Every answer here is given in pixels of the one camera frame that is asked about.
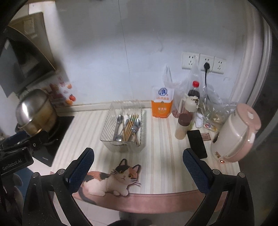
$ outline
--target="screw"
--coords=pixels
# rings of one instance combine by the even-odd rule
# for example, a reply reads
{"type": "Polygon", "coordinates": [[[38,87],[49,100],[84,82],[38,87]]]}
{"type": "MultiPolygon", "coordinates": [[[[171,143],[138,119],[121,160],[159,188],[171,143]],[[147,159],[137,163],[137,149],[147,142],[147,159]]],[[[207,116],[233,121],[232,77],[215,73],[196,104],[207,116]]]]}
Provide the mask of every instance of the screw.
{"type": "Polygon", "coordinates": [[[242,172],[239,173],[239,176],[240,176],[241,178],[245,178],[245,174],[242,173],[242,172]]]}
{"type": "Polygon", "coordinates": [[[220,174],[220,171],[217,170],[217,169],[214,169],[212,172],[213,172],[215,175],[219,175],[219,174],[220,174]]]}
{"type": "Polygon", "coordinates": [[[64,172],[65,172],[64,169],[60,169],[60,170],[57,171],[57,173],[58,173],[59,175],[62,175],[64,172]]]}
{"type": "Polygon", "coordinates": [[[38,172],[35,172],[35,173],[33,173],[32,177],[33,177],[33,178],[36,178],[38,175],[39,175],[39,173],[38,173],[38,172]]]}

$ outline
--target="soy sauce bottle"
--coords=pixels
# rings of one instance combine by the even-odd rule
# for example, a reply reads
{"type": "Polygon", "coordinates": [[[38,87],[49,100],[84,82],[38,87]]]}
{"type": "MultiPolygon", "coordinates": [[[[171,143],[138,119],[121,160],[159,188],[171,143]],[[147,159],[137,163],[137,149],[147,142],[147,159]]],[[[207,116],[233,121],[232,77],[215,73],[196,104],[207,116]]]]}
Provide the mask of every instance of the soy sauce bottle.
{"type": "Polygon", "coordinates": [[[199,85],[200,85],[200,83],[198,81],[193,81],[192,82],[193,87],[191,90],[189,90],[188,96],[190,96],[190,97],[196,96],[196,97],[200,98],[199,85]]]}

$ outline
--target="red bottle cap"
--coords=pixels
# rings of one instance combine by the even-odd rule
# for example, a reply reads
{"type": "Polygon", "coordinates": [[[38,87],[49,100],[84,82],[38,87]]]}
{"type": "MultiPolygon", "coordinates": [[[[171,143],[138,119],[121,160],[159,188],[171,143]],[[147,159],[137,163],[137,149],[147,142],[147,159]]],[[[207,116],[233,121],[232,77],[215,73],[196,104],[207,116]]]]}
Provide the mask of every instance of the red bottle cap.
{"type": "Polygon", "coordinates": [[[198,87],[199,87],[199,85],[200,85],[200,83],[199,83],[199,82],[197,82],[197,81],[193,81],[192,85],[193,85],[194,87],[198,88],[198,87]]]}

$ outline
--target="outlet panel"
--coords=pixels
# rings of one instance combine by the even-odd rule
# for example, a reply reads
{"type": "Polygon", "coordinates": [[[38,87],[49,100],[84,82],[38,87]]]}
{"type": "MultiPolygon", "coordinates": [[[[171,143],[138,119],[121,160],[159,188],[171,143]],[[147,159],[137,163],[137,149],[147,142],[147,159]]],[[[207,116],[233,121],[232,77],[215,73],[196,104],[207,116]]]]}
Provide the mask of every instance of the outlet panel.
{"type": "Polygon", "coordinates": [[[182,68],[191,69],[194,59],[199,62],[199,56],[198,53],[182,52],[182,68]]]}
{"type": "Polygon", "coordinates": [[[209,63],[209,66],[210,66],[210,69],[208,70],[209,72],[212,71],[212,67],[213,67],[213,62],[214,62],[214,56],[207,56],[207,55],[204,55],[204,54],[200,54],[200,57],[199,57],[199,68],[204,71],[204,64],[205,63],[209,63]]]}
{"type": "Polygon", "coordinates": [[[226,68],[227,61],[225,59],[221,58],[214,58],[214,64],[212,67],[212,72],[218,73],[218,74],[224,74],[225,68],[226,68]]]}

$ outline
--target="black phone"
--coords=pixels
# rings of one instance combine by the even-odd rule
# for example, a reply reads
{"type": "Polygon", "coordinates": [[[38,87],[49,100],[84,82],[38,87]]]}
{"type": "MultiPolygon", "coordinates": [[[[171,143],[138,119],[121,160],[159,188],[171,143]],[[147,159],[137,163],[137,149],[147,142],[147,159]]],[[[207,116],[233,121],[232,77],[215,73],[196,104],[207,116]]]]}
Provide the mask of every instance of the black phone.
{"type": "Polygon", "coordinates": [[[187,131],[188,140],[191,149],[198,156],[199,159],[207,158],[206,148],[201,136],[200,130],[189,130],[187,131]]]}

